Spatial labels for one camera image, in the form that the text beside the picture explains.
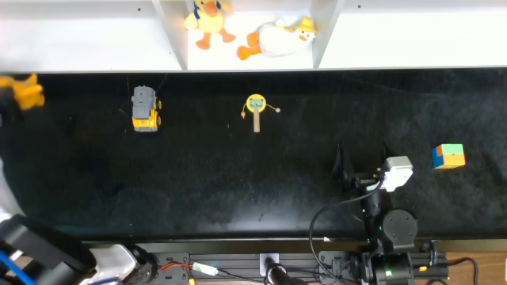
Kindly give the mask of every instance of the wooden floor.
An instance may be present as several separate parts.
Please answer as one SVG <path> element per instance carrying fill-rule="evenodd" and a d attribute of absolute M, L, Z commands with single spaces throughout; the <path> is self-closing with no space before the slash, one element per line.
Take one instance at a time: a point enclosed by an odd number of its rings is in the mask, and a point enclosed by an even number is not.
<path fill-rule="evenodd" d="M 449 260 L 457 260 L 463 257 L 473 258 L 479 266 L 478 283 L 480 285 L 502 285 L 505 281 L 505 260 L 507 252 L 501 253 L 448 253 Z M 474 266 L 470 262 L 452 266 L 450 268 L 451 279 L 445 280 L 448 285 L 473 285 Z M 417 285 L 426 285 L 428 280 L 418 280 Z M 197 282 L 197 285 L 216 285 L 218 283 Z M 247 285 L 249 282 L 229 282 L 226 285 Z"/>

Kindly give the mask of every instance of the duck's orange beak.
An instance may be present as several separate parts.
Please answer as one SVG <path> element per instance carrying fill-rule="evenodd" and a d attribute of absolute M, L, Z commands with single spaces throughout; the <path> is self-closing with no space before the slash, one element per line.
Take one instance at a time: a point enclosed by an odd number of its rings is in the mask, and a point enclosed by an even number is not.
<path fill-rule="evenodd" d="M 206 12 L 207 15 L 214 17 L 219 12 L 219 9 L 216 7 L 215 1 L 210 1 L 206 4 L 204 4 L 204 12 Z"/>

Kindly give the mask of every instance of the blue cube face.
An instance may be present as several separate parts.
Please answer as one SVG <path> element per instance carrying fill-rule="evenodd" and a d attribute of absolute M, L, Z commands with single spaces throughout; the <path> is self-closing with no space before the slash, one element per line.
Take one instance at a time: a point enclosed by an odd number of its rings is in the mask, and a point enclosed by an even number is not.
<path fill-rule="evenodd" d="M 444 164 L 444 156 L 438 156 L 436 148 L 433 149 L 433 168 L 441 167 Z"/>

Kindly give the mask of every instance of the wooden handle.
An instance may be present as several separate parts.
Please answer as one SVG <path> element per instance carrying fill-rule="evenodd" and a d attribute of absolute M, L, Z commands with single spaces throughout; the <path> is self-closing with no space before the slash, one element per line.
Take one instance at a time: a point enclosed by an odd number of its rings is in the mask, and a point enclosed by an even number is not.
<path fill-rule="evenodd" d="M 253 132 L 261 132 L 261 114 L 259 110 L 253 111 Z"/>

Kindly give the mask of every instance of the white duck plush toy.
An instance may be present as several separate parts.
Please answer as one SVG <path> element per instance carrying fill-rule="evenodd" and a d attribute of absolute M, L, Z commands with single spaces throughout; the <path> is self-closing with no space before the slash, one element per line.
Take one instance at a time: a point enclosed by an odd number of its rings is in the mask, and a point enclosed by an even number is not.
<path fill-rule="evenodd" d="M 249 47 L 238 48 L 238 57 L 247 60 L 252 55 L 263 54 L 268 57 L 291 55 L 305 49 L 315 38 L 317 29 L 309 17 L 301 20 L 294 28 L 285 27 L 284 20 L 276 24 L 262 25 L 259 32 L 247 36 Z"/>

